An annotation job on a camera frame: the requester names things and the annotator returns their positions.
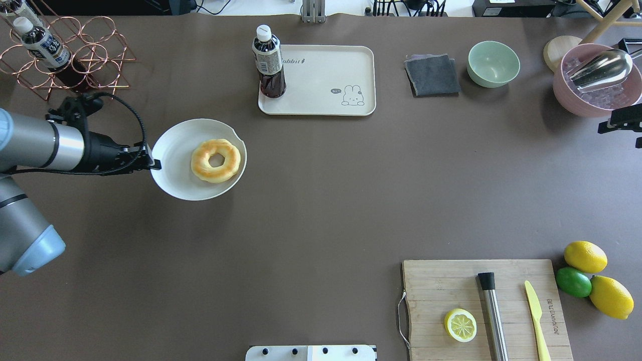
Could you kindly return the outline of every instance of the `plastic knife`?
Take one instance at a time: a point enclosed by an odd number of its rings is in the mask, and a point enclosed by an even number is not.
[[[533,326],[535,326],[535,339],[537,340],[539,361],[551,361],[551,355],[548,353],[546,341],[544,340],[542,326],[539,324],[539,320],[542,318],[542,306],[539,304],[539,298],[537,298],[537,294],[530,282],[525,281],[524,286],[526,287],[530,315],[533,317]]]

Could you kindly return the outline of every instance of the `electrical cable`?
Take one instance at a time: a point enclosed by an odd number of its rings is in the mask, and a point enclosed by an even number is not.
[[[209,13],[210,15],[218,15],[218,14],[220,14],[220,13],[223,11],[223,9],[225,9],[225,7],[230,3],[230,1],[232,1],[232,0],[227,0],[227,2],[225,3],[225,5],[223,5],[223,7],[221,8],[221,10],[218,10],[218,12],[213,13],[213,12],[209,11],[208,9],[206,9],[206,8],[203,6],[203,4],[205,3],[205,0],[203,0],[203,1],[201,1],[201,5],[198,5],[198,6],[196,7],[196,12],[199,12],[199,11],[201,11],[201,9],[203,9],[203,10],[205,10],[207,13]]]
[[[111,170],[103,170],[100,172],[69,172],[69,171],[64,171],[64,170],[52,170],[52,169],[40,169],[40,168],[28,168],[28,169],[22,169],[22,170],[14,170],[12,172],[5,172],[5,174],[9,175],[14,175],[14,174],[21,174],[21,173],[35,173],[35,172],[40,172],[40,173],[56,173],[56,174],[73,174],[73,175],[107,175],[110,173],[115,173],[115,172],[120,172],[121,170],[125,170],[129,168],[131,165],[136,162],[136,160],[141,156],[143,153],[143,147],[147,145],[147,131],[145,131],[145,125],[143,124],[143,120],[141,119],[141,116],[138,115],[138,112],[132,108],[131,105],[125,103],[124,100],[121,98],[117,97],[116,95],[113,95],[108,92],[97,92],[92,95],[95,98],[100,98],[102,96],[108,96],[116,101],[118,101],[120,104],[124,105],[132,114],[136,117],[136,120],[138,120],[138,124],[141,127],[141,133],[143,135],[143,142],[141,143],[141,146],[139,147],[138,151],[136,151],[135,157],[133,157],[130,161],[128,161],[126,164],[115,168]]]
[[[565,11],[565,12],[559,14],[557,17],[565,17],[567,15],[571,15],[572,13],[589,13],[589,12],[586,11],[586,10],[575,10],[575,11],[572,11],[572,12]]]
[[[597,0],[584,0],[584,2],[600,14],[600,16],[604,17],[604,11],[602,10],[602,7],[600,7],[600,4],[598,4]]]
[[[396,16],[399,16],[399,9],[397,8],[397,3],[402,3],[406,7],[409,17],[416,17],[421,14],[424,7],[427,5],[426,16],[439,17],[444,16],[446,11],[446,0],[442,3],[439,3],[437,0],[425,0],[419,10],[415,10],[414,13],[410,11],[410,7],[406,4],[404,0],[373,0],[372,2],[372,16],[380,15],[390,15],[390,7],[394,7]]]
[[[609,3],[607,4],[606,8],[604,9],[604,15],[607,15],[609,12],[611,12],[611,10],[613,10],[613,8],[614,8],[614,7],[615,7],[619,2],[620,2],[620,0],[618,0],[618,1],[617,1],[617,2],[615,2],[615,3],[613,2],[613,0],[609,0]]]

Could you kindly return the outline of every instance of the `cutting board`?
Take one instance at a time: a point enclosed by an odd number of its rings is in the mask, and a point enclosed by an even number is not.
[[[531,282],[542,306],[541,326],[553,361],[572,361],[571,345],[550,260],[406,260],[410,360],[492,360],[486,311],[477,274],[495,273],[495,286],[510,360],[538,361],[537,344],[524,281]],[[458,342],[444,328],[453,308],[477,320],[477,336]]]

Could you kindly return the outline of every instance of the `light green bowl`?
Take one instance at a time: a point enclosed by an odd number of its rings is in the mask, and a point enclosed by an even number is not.
[[[482,41],[468,52],[468,75],[486,88],[497,88],[519,73],[519,58],[513,49],[496,41]]]

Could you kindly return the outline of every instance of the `folded towel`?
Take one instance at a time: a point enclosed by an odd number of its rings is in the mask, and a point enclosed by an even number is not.
[[[412,55],[404,61],[416,96],[452,94],[462,88],[457,80],[455,60],[442,55]]]

